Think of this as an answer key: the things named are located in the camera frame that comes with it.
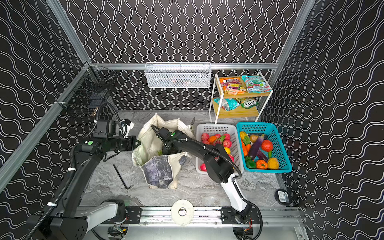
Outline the cream canvas grocery bag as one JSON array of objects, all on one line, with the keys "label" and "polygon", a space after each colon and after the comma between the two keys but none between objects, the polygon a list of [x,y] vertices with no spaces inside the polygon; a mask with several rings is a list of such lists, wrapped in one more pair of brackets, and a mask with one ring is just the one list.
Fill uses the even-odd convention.
[{"label": "cream canvas grocery bag", "polygon": [[141,142],[132,153],[133,164],[139,167],[151,189],[176,189],[177,175],[186,161],[192,155],[187,152],[176,154],[164,154],[163,142],[156,136],[152,126],[166,128],[170,131],[180,130],[188,137],[194,138],[190,126],[184,124],[180,119],[165,121],[158,114],[155,114],[138,134]]}]

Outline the pink dragon fruit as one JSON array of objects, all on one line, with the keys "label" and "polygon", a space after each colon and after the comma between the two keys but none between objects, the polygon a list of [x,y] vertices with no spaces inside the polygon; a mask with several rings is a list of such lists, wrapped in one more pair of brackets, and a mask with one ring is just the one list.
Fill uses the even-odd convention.
[{"label": "pink dragon fruit", "polygon": [[220,138],[218,138],[214,143],[213,145],[222,145],[223,144],[223,141],[226,139],[226,135],[222,135]]}]

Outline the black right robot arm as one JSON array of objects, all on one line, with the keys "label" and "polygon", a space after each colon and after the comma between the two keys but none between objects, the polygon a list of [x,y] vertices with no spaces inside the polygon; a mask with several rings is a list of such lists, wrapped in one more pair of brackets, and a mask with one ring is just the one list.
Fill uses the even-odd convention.
[{"label": "black right robot arm", "polygon": [[179,130],[171,132],[154,125],[151,128],[164,144],[163,154],[187,152],[203,160],[208,176],[222,186],[230,200],[235,218],[233,221],[239,224],[250,223],[253,204],[246,199],[237,183],[242,173],[222,146],[206,145]]}]

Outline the teal white snack bag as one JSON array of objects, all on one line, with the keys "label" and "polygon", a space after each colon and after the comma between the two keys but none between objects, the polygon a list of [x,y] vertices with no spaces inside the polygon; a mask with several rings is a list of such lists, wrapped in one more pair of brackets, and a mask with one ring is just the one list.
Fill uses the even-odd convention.
[{"label": "teal white snack bag", "polygon": [[221,101],[221,108],[225,111],[235,110],[240,106],[240,103],[236,99],[223,99]]}]

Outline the green candy bag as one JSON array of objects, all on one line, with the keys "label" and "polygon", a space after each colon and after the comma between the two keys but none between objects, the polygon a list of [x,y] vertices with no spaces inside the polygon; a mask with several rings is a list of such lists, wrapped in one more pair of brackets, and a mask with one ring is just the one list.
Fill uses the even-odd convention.
[{"label": "green candy bag", "polygon": [[236,98],[243,109],[250,109],[256,107],[259,102],[256,98]]}]

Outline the green pink snack bag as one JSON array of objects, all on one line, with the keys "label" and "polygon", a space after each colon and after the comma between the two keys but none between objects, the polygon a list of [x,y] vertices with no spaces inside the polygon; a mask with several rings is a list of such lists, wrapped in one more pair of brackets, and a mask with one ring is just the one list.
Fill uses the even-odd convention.
[{"label": "green pink snack bag", "polygon": [[268,93],[272,91],[271,87],[260,75],[242,76],[242,80],[244,81],[247,91],[249,93],[261,94],[261,93]]}]

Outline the red apple back left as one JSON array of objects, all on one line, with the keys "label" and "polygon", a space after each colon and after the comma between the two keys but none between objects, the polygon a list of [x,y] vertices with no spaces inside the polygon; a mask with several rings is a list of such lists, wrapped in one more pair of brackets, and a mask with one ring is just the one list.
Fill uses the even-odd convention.
[{"label": "red apple back left", "polygon": [[209,138],[210,138],[210,135],[207,134],[207,133],[203,133],[203,134],[201,135],[201,141],[208,141]]}]

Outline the red apple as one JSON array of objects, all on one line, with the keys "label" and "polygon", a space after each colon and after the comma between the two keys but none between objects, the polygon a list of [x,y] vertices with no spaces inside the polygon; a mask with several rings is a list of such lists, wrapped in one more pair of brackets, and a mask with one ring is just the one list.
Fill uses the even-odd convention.
[{"label": "red apple", "polygon": [[201,135],[201,141],[208,141],[209,138],[210,138],[210,135],[207,134],[207,133],[203,133],[203,134]]},{"label": "red apple", "polygon": [[207,168],[206,168],[206,165],[205,165],[205,164],[202,164],[202,165],[200,166],[200,169],[201,169],[201,171],[203,171],[203,172],[206,172],[206,171],[207,171]]},{"label": "red apple", "polygon": [[231,142],[231,140],[229,140],[229,139],[225,139],[225,140],[223,140],[223,143],[222,143],[222,146],[224,147],[224,148],[231,148],[231,146],[232,146],[232,142]]}]

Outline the white plastic fruit basket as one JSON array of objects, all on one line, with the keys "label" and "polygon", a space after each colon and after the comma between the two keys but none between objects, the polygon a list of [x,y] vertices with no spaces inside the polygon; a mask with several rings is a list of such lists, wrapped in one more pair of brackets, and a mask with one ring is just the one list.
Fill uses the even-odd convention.
[{"label": "white plastic fruit basket", "polygon": [[226,140],[231,142],[231,146],[227,147],[228,144],[225,144],[224,147],[231,151],[235,165],[240,169],[242,173],[244,172],[244,155],[235,126],[228,124],[199,124],[196,128],[196,139],[200,141],[203,134],[208,134],[209,137],[217,134],[225,136]]}]

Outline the red apple back right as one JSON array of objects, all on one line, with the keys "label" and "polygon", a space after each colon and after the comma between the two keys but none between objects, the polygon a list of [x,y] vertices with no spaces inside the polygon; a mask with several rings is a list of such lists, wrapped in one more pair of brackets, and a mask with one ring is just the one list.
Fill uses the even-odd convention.
[{"label": "red apple back right", "polygon": [[229,140],[229,139],[225,139],[225,140],[223,140],[223,143],[222,143],[222,146],[224,147],[224,148],[231,148],[231,146],[232,146],[232,142],[231,142],[231,140]]}]

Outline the yellow lemon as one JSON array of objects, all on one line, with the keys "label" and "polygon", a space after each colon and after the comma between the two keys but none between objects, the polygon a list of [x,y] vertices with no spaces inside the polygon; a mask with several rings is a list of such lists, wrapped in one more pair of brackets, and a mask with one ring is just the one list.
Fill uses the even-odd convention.
[{"label": "yellow lemon", "polygon": [[227,147],[224,147],[224,149],[225,149],[225,151],[226,151],[226,153],[227,153],[228,155],[230,155],[230,154],[231,154],[231,150],[230,150],[229,148],[227,148]]}]

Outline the yellow corn cob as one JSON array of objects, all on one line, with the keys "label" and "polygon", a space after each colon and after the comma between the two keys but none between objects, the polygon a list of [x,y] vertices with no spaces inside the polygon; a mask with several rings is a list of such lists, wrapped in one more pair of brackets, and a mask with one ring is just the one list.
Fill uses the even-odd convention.
[{"label": "yellow corn cob", "polygon": [[243,140],[245,137],[248,136],[248,134],[245,133],[245,132],[243,132],[243,131],[239,132],[239,135],[240,135],[240,137],[241,137],[241,140]]}]

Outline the orange carrot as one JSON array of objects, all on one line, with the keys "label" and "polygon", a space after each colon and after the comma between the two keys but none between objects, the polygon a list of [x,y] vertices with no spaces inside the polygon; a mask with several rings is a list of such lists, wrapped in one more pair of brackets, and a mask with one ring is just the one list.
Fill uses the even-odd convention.
[{"label": "orange carrot", "polygon": [[249,150],[251,149],[252,146],[251,146],[251,144],[246,145],[243,141],[241,141],[241,143],[242,143],[242,148],[243,148],[243,154],[245,157],[247,157],[249,154]]}]

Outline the green bell pepper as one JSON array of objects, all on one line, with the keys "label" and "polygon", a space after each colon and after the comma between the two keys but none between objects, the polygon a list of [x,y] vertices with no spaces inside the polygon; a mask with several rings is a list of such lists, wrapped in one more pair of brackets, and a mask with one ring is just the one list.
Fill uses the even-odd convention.
[{"label": "green bell pepper", "polygon": [[246,160],[246,167],[248,169],[257,169],[257,164],[253,160]]}]

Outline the orange bell pepper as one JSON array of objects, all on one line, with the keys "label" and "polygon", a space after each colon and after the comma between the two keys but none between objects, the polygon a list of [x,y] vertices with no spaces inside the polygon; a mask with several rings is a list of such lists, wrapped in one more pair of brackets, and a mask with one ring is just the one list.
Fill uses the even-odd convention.
[{"label": "orange bell pepper", "polygon": [[268,169],[268,163],[264,160],[257,160],[256,166],[257,166],[257,169],[259,169],[259,170],[267,170]]}]

